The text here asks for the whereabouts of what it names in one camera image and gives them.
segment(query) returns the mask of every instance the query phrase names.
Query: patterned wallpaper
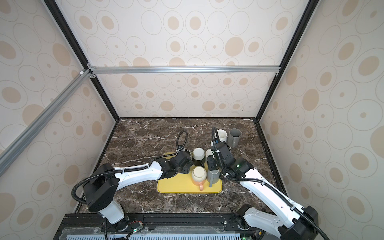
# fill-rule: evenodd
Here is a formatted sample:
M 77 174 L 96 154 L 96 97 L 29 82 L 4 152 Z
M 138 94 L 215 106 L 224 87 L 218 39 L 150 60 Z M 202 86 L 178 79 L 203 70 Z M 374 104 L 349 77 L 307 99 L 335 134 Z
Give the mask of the patterned wallpaper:
M 292 199 L 332 239 L 384 236 L 384 1 L 325 0 L 261 120 Z
M 274 73 L 99 74 L 120 117 L 253 117 Z
M 94 66 L 279 65 L 308 0 L 56 0 Z
M 86 80 L 0 177 L 0 239 L 50 240 L 115 121 Z
M 39 1 L 0 1 L 0 154 L 81 69 Z

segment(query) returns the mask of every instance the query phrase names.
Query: mug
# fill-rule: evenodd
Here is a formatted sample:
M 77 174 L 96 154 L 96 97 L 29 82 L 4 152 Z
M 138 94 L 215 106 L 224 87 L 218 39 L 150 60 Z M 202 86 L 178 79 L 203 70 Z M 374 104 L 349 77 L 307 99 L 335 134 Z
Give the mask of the mug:
M 192 153 L 191 151 L 189 151 L 188 149 L 184 149 L 184 152 L 186 152 L 187 154 L 189 154 L 191 156 L 191 159 L 192 159 Z
M 207 178 L 207 172 L 206 170 L 203 168 L 203 167 L 195 167 L 193 170 L 192 170 L 192 182 L 193 184 L 195 184 L 196 186 L 199 186 L 200 188 L 200 191 L 203 191 L 204 190 L 204 183 L 206 181 L 206 178 Z
M 227 141 L 227 132 L 223 129 L 217 130 L 218 138 L 220 139 L 220 142 L 226 142 Z
M 193 164 L 195 166 L 201 166 L 201 167 L 204 167 L 204 163 L 205 163 L 205 159 L 204 159 L 204 150 L 200 147 L 197 147 L 193 150 L 193 158 L 192 158 L 192 161 L 193 161 Z
M 214 154 L 212 153 L 212 150 L 211 149 L 208 149 L 206 152 L 205 152 L 205 162 L 208 162 L 208 156 L 213 156 Z
M 228 146 L 236 147 L 240 141 L 240 136 L 241 136 L 241 131 L 237 128 L 232 128 L 229 131 L 228 142 L 227 142 Z
M 212 170 L 207 172 L 207 181 L 209 182 L 209 187 L 212 187 L 212 184 L 217 183 L 220 177 L 220 171 Z

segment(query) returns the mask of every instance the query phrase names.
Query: cream mug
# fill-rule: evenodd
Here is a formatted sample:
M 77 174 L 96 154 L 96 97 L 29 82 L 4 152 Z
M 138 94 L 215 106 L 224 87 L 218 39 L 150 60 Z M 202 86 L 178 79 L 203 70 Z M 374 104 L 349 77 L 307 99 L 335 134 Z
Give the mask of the cream mug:
M 204 190 L 204 183 L 207 180 L 207 172 L 203 167 L 195 167 L 192 170 L 192 182 L 196 186 L 199 186 L 200 191 Z

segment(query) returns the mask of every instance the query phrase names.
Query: marble tabletop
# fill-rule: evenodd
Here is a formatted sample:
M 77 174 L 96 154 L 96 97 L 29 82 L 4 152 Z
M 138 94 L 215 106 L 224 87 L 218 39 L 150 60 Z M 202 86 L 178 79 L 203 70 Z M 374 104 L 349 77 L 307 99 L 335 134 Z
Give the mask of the marble tabletop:
M 243 157 L 275 185 L 262 144 L 252 119 L 228 118 L 135 118 L 121 119 L 101 161 L 113 167 L 129 167 L 148 163 L 151 157 L 174 152 L 176 137 L 182 128 L 188 130 L 188 150 L 210 148 L 211 128 L 237 128 L 242 132 L 239 145 L 232 149 L 235 158 Z M 199 213 L 236 212 L 244 204 L 264 211 L 271 210 L 248 189 L 236 182 L 223 180 L 223 190 L 218 194 L 162 194 L 157 191 L 157 181 L 140 182 L 115 194 L 115 199 L 126 212 L 131 213 Z M 79 213 L 88 213 L 81 206 Z

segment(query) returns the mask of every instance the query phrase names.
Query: aluminum frame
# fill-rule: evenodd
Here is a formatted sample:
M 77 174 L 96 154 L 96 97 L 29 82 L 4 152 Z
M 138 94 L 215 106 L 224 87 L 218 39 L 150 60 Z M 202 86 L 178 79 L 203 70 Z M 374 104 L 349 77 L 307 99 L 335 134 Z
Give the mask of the aluminum frame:
M 116 73 L 278 73 L 280 66 L 159 66 L 159 67 L 95 67 L 90 70 L 94 74 Z
M 9 145 L 0 156 L 0 176 L 11 166 L 24 149 L 33 141 L 46 124 L 68 101 L 84 80 L 91 76 L 88 69 L 77 77 L 44 109 L 44 111 Z
M 69 27 L 68 23 L 65 20 L 65 17 L 63 16 L 62 12 L 60 11 L 59 6 L 55 2 L 55 0 L 41 0 L 42 2 L 45 2 L 45 5 L 49 12 L 51 13 L 53 19 L 56 21 L 58 27 L 60 28 L 61 32 L 63 33 L 64 37 L 67 39 L 68 44 L 71 46 L 73 52 L 75 53 L 76 57 L 80 61 L 81 65 L 85 69 L 89 69 L 88 67 L 88 60 L 85 56 L 84 52 L 82 51 L 79 43 L 76 40 L 76 37 L 74 36 L 73 32 L 71 31 L 71 28 Z M 114 106 L 111 103 L 111 100 L 108 98 L 103 86 L 101 85 L 100 81 L 98 80 L 97 76 L 92 76 L 91 81 L 96 88 L 97 92 L 99 93 L 101 99 L 104 101 L 104 104 L 110 111 L 112 117 L 115 119 L 115 121 L 118 121 L 119 115 L 117 114 Z

